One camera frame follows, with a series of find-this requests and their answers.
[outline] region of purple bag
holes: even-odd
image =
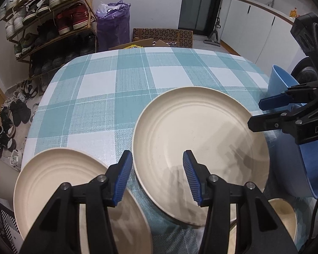
[[[99,52],[130,42],[130,4],[120,0],[97,10]]]

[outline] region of plate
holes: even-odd
[[[21,171],[14,188],[14,214],[23,238],[39,213],[63,182],[87,183],[104,174],[107,166],[80,151],[53,148],[35,155]],[[146,218],[131,192],[126,189],[122,201],[109,209],[114,239],[119,253],[152,253],[152,236]],[[80,244],[88,254],[86,211],[80,205]]]
[[[294,212],[292,206],[284,199],[274,198],[269,200],[269,203],[276,211],[277,215],[284,224],[286,230],[290,234],[293,241],[296,239],[297,234],[297,217],[296,212]],[[237,239],[237,225],[235,225],[229,236],[229,249],[227,254],[234,254],[236,251],[236,239]]]
[[[250,112],[219,91],[177,88],[152,100],[133,133],[136,175],[151,200],[171,217],[204,226],[207,207],[193,200],[182,164],[185,150],[229,183],[253,181],[263,191],[270,158],[263,133],[253,133]],[[236,219],[231,205],[231,220]]]

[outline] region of plate rim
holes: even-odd
[[[54,151],[54,150],[68,150],[68,151],[75,151],[75,152],[78,152],[78,153],[81,153],[83,155],[86,155],[88,157],[90,157],[91,159],[95,160],[96,162],[98,162],[99,164],[102,164],[104,167],[106,167],[106,169],[108,169],[108,166],[106,164],[104,164],[103,162],[101,162],[100,160],[96,159],[95,157],[93,157],[92,155],[86,153],[86,152],[83,152],[83,151],[80,151],[80,150],[76,150],[76,149],[73,149],[73,148],[68,148],[68,147],[54,147],[54,148],[49,148],[49,149],[46,149],[46,150],[43,150],[39,153],[37,153],[36,155],[34,155],[24,166],[24,168],[28,165],[28,163],[34,159],[35,157],[37,157],[38,155],[40,154],[43,154],[43,153],[46,153],[46,152],[49,152],[49,151]],[[15,210],[15,189],[16,189],[16,186],[18,184],[18,180],[21,176],[21,173],[23,171],[23,169],[21,170],[21,172],[19,173],[18,175],[18,178],[17,178],[17,181],[15,182],[15,185],[14,185],[14,192],[13,192],[13,210]],[[133,193],[131,192],[131,190],[126,186],[126,190],[130,193],[131,197],[133,198],[134,202],[136,203],[144,221],[145,221],[145,224],[146,224],[146,228],[147,228],[147,232],[149,234],[149,237],[150,237],[150,246],[151,246],[151,251],[150,253],[152,254],[153,253],[153,238],[152,238],[152,232],[151,232],[151,228],[149,227],[149,224],[148,224],[148,220],[144,214],[144,211],[142,210],[140,204],[138,203],[138,201],[136,200],[135,196],[133,195]]]
[[[164,94],[166,94],[166,93],[168,93],[168,92],[172,92],[172,91],[176,91],[176,90],[182,90],[182,89],[187,89],[187,88],[201,88],[201,89],[206,89],[206,90],[210,90],[210,91],[215,91],[215,92],[217,92],[217,93],[220,93],[220,94],[222,94],[222,95],[225,95],[226,97],[229,97],[230,99],[232,99],[233,101],[235,101],[236,103],[238,103],[241,107],[243,107],[243,108],[252,116],[251,112],[250,112],[248,109],[246,109],[244,105],[242,105],[240,102],[238,102],[238,101],[237,101],[236,99],[234,99],[233,97],[231,97],[231,96],[229,96],[228,94],[223,93],[223,92],[221,92],[221,91],[218,91],[218,90],[215,90],[215,89],[212,89],[212,88],[208,88],[208,87],[202,87],[202,86],[177,87],[177,88],[168,90],[168,91],[166,91],[166,92],[164,92],[164,93],[162,93],[162,94],[156,96],[156,97],[155,97],[153,100],[151,100],[151,101],[146,105],[146,107],[142,110],[142,112],[141,112],[141,114],[139,115],[139,117],[138,117],[138,119],[137,119],[137,122],[136,122],[136,124],[135,124],[135,126],[134,126],[133,135],[132,135],[132,147],[131,147],[131,152],[132,152],[132,155],[133,155],[133,167],[134,167],[134,171],[135,171],[135,173],[136,173],[137,180],[139,181],[139,183],[140,183],[142,189],[145,191],[146,195],[154,202],[154,204],[155,204],[163,213],[169,215],[170,217],[172,217],[172,218],[175,219],[175,220],[178,220],[178,221],[180,221],[180,222],[182,222],[182,223],[185,223],[185,224],[189,224],[189,225],[191,225],[191,226],[201,227],[201,226],[205,226],[205,225],[199,226],[199,225],[195,225],[195,223],[193,223],[193,222],[186,221],[186,220],[182,220],[181,218],[178,218],[178,217],[174,216],[174,215],[173,215],[172,213],[170,213],[169,211],[163,209],[162,206],[159,205],[159,203],[158,203],[157,201],[155,201],[155,199],[153,198],[153,196],[151,196],[151,195],[149,194],[149,192],[148,192],[147,189],[145,188],[143,182],[141,181],[141,178],[140,178],[139,173],[138,173],[138,169],[137,169],[137,167],[136,167],[135,156],[134,156],[134,135],[135,135],[136,128],[137,128],[137,126],[138,126],[139,120],[140,120],[141,116],[144,114],[145,110],[152,104],[152,102],[154,102],[156,99],[158,99],[158,98],[161,97],[162,95],[164,95]],[[268,150],[268,155],[269,155],[269,168],[270,168],[271,163],[270,163],[270,153],[269,153],[269,150]],[[265,185],[264,185],[264,188],[263,188],[262,191],[264,191],[264,189],[265,189],[265,187],[266,187],[267,179],[266,179],[266,182],[265,182]]]

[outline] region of wheel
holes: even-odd
[[[291,75],[298,81],[299,84],[318,80],[318,72],[309,57],[305,57],[300,60],[294,67]]]

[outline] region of plaid tablecloth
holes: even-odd
[[[155,97],[177,87],[216,89],[260,114],[258,102],[265,97],[268,81],[243,57],[207,50],[150,47],[78,57],[49,84],[28,134],[22,167],[35,154],[60,146],[84,151],[107,165],[118,162],[124,150],[131,150],[141,111]],[[265,135],[272,148],[275,134]],[[181,225],[163,214],[146,196],[133,170],[128,187],[150,225],[154,254],[198,252],[203,229]],[[310,199],[284,193],[272,171],[264,193],[267,198],[282,197],[295,208],[300,248],[309,229]]]

